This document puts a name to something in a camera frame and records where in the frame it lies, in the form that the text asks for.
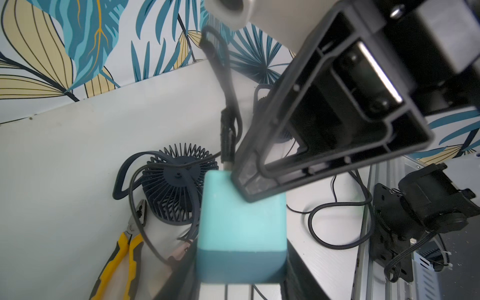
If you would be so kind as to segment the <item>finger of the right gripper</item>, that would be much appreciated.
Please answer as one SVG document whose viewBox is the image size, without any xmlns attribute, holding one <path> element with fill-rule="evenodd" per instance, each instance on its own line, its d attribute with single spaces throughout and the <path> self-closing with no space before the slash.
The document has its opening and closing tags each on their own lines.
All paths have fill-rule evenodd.
<svg viewBox="0 0 480 300">
<path fill-rule="evenodd" d="M 245 200 L 430 144 L 386 24 L 379 1 L 340 1 L 311 31 L 237 150 L 231 179 Z"/>
</svg>

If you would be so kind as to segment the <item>teal USB power adapter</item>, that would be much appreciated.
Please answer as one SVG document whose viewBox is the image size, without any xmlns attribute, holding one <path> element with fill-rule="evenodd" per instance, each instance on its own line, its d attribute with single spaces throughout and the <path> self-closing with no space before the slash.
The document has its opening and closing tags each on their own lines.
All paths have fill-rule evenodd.
<svg viewBox="0 0 480 300">
<path fill-rule="evenodd" d="M 247 202 L 227 171 L 206 173 L 196 271 L 207 284 L 270 284 L 286 276 L 286 195 Z"/>
</svg>

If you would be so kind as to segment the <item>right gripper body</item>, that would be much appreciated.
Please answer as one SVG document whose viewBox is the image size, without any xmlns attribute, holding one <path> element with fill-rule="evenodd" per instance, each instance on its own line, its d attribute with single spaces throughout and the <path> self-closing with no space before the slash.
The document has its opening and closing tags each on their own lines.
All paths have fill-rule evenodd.
<svg viewBox="0 0 480 300">
<path fill-rule="evenodd" d="M 429 116 L 479 106 L 478 1 L 340 1 L 329 14 L 334 112 Z"/>
</svg>

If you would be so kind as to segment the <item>navy desk fan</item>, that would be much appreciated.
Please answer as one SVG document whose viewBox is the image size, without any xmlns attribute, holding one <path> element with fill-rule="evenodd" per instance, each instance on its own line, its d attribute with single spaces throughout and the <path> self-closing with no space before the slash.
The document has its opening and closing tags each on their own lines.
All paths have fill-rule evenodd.
<svg viewBox="0 0 480 300">
<path fill-rule="evenodd" d="M 197 164 L 189 166 L 185 170 L 193 181 L 199 201 L 202 201 L 206 173 L 219 169 L 213 155 L 196 144 L 174 144 L 159 151 L 138 152 L 128 157 L 118 171 L 112 192 L 115 200 L 121 200 L 129 194 L 129 188 L 123 189 L 125 177 L 130 166 L 144 155 L 150 156 L 146 161 L 147 164 L 168 164 L 170 160 L 173 160 L 176 165 L 188 165 L 197 161 Z M 134 182 L 133 188 L 136 189 L 139 186 L 142 187 L 152 213 L 159 220 L 178 226 L 192 223 L 193 205 L 187 182 L 179 168 L 149 167 Z"/>
</svg>

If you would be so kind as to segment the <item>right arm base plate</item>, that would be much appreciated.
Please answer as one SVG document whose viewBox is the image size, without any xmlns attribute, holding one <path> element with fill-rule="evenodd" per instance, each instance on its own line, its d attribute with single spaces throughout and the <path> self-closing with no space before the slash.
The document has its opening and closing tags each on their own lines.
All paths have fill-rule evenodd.
<svg viewBox="0 0 480 300">
<path fill-rule="evenodd" d="M 402 251 L 407 250 L 410 217 L 401 205 L 402 196 L 377 183 L 373 191 L 375 229 L 370 239 L 370 258 L 382 267 Z"/>
</svg>

